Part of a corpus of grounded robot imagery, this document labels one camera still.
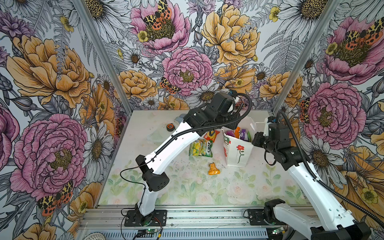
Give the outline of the white paper bag red flower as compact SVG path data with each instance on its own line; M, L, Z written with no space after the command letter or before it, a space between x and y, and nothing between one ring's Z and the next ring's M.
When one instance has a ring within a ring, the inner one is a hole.
M224 154L228 166L244 168L247 165L254 147L252 144L254 135L257 132L264 132L266 122L267 120L255 122L250 117L245 117L240 121L238 127L249 131L251 137L250 142L227 136L225 132L231 129L222 127L224 134Z

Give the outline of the red yellow snack packet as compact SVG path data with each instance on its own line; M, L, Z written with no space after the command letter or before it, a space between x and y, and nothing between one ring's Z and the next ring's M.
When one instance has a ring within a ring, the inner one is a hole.
M214 143L219 134L220 134L220 131L212 130L212 131L206 132L203 138L207 141L212 141Z

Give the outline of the green yellow candy bag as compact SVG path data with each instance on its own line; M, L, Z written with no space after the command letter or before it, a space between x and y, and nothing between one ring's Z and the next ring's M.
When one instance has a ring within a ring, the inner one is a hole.
M212 158L213 141L199 139L190 144L189 156Z

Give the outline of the purple snack packet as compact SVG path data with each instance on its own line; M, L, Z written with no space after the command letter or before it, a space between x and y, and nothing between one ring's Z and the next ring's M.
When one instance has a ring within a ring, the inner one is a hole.
M230 136L230 137L233 137L233 138L236 137L236 136L235 136L235 132L234 132L233 130L228 130L228 131L225 132L225 134L226 134L227 136Z

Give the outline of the purple Fox's candy bag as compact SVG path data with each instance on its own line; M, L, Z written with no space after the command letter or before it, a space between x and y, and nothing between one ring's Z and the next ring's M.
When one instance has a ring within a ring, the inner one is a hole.
M251 137L247 129L240 129L239 139L245 142L250 142Z

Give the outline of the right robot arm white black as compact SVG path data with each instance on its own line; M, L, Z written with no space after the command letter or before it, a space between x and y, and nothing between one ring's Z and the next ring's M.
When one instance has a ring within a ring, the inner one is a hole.
M313 206L315 220L293 209L281 199L265 203L261 214L249 214L251 219L268 224L284 223L309 240L367 240L371 230L358 222L352 212L340 205L330 190L321 185L321 178L298 146L293 147L288 126L267 123L264 132L255 134L252 144L274 156L284 170L297 182Z

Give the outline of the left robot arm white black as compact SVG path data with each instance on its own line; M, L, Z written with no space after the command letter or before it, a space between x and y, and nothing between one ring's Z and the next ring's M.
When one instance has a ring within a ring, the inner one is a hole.
M168 165L206 132L223 126L234 127L241 116L235 109L236 103L240 101L240 95L233 91L215 94L209 103L189 110L172 135L156 150L146 156L137 156L136 163L142 172L144 192L135 206L136 223L145 226L151 221L158 192L170 181L165 173Z

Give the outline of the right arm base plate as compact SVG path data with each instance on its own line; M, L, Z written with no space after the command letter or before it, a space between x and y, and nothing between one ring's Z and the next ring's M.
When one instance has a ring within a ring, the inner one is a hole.
M243 212L243 217L248 219L251 226L277 226L284 225L279 221L267 221L264 217L264 211L262 209L246 209Z

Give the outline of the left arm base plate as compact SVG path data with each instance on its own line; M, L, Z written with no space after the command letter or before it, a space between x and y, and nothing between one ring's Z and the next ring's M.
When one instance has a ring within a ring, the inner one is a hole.
M139 210L129 210L124 221L125 227L164 227L167 222L167 210L154 210L143 216Z

